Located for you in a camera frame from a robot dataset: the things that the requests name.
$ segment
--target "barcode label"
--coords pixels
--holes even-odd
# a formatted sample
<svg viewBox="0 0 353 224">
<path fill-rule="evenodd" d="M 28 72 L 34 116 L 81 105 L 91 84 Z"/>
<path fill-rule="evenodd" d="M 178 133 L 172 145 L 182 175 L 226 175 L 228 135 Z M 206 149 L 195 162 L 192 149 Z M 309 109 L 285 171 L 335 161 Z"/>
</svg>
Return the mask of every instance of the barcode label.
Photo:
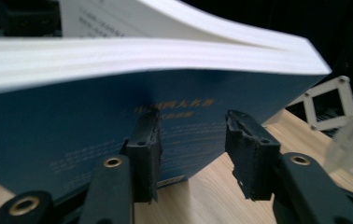
<svg viewBox="0 0 353 224">
<path fill-rule="evenodd" d="M 164 186 L 164 185 L 169 185 L 169 184 L 178 182 L 183 177 L 185 177 L 185 176 L 184 175 L 180 175 L 180 176 L 176 176 L 176 177 L 173 177 L 173 178 L 169 178 L 169 179 L 165 179 L 165 180 L 159 181 L 159 182 L 157 182 L 157 187 L 161 187 L 161 186 Z"/>
</svg>

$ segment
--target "metal ring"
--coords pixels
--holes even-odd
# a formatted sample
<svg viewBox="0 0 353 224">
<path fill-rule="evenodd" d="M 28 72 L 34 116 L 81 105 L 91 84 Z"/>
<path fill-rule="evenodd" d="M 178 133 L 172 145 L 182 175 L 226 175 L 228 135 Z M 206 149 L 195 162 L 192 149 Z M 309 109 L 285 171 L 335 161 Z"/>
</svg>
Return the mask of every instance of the metal ring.
<svg viewBox="0 0 353 224">
<path fill-rule="evenodd" d="M 27 196 L 16 201 L 8 210 L 8 212 L 16 217 L 27 214 L 39 205 L 39 199 L 34 196 Z"/>
<path fill-rule="evenodd" d="M 299 164 L 299 165 L 309 165 L 310 164 L 310 160 L 308 160 L 302 156 L 292 156 L 292 157 L 290 157 L 290 160 L 296 164 Z"/>
<path fill-rule="evenodd" d="M 112 157 L 104 161 L 105 167 L 116 167 L 121 164 L 122 160 L 117 157 Z"/>
</svg>

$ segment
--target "table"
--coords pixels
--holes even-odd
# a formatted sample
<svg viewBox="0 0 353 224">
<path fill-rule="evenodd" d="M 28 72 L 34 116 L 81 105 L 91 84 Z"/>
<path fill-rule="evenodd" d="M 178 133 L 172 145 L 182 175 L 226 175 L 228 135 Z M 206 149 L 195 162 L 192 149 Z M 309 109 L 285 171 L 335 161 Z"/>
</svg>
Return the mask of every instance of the table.
<svg viewBox="0 0 353 224">
<path fill-rule="evenodd" d="M 290 112 L 281 111 L 277 123 L 266 129 L 281 143 L 281 152 L 300 152 L 324 162 L 331 139 L 312 131 Z M 275 223 L 272 203 L 246 200 L 232 170 L 232 162 L 223 154 L 189 181 L 160 189 L 157 203 L 136 203 L 135 223 Z M 331 177 L 339 186 L 353 191 L 349 173 L 337 171 Z M 12 196 L 0 187 L 0 205 Z"/>
</svg>

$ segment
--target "book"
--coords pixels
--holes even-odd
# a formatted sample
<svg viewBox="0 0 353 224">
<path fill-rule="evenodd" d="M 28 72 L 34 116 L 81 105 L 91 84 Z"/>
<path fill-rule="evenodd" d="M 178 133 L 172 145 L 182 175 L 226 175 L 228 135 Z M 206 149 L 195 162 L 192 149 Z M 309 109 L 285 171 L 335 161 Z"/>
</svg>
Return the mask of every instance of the book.
<svg viewBox="0 0 353 224">
<path fill-rule="evenodd" d="M 101 2 L 125 13 L 124 1 L 84 3 Z M 65 17 L 70 3 L 61 2 L 64 24 L 72 21 Z M 82 3 L 74 5 L 80 14 Z M 124 10 L 139 14 L 134 6 L 150 6 L 154 15 L 155 6 L 176 4 L 246 34 L 76 38 L 64 27 L 69 38 L 0 38 L 1 185 L 62 197 L 90 182 L 98 161 L 118 154 L 152 108 L 162 114 L 158 186 L 187 180 L 224 152 L 229 109 L 265 122 L 331 72 L 304 38 L 229 23 L 175 1 L 136 3 Z"/>
</svg>

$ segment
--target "wooden table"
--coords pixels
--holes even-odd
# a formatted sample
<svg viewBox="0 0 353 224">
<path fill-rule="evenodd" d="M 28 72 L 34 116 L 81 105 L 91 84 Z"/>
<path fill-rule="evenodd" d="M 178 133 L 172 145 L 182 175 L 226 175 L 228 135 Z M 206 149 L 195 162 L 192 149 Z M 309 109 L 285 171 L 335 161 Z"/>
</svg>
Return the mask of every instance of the wooden table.
<svg viewBox="0 0 353 224">
<path fill-rule="evenodd" d="M 331 139 L 312 131 L 288 111 L 282 111 L 278 122 L 268 125 L 267 130 L 281 143 L 282 152 L 301 152 L 324 162 Z M 222 155 L 189 181 L 160 189 L 157 203 L 136 203 L 135 223 L 275 223 L 272 203 L 245 200 L 232 170 L 228 155 Z M 331 177 L 353 191 L 352 175 L 338 171 Z M 0 205 L 11 197 L 0 187 Z"/>
</svg>

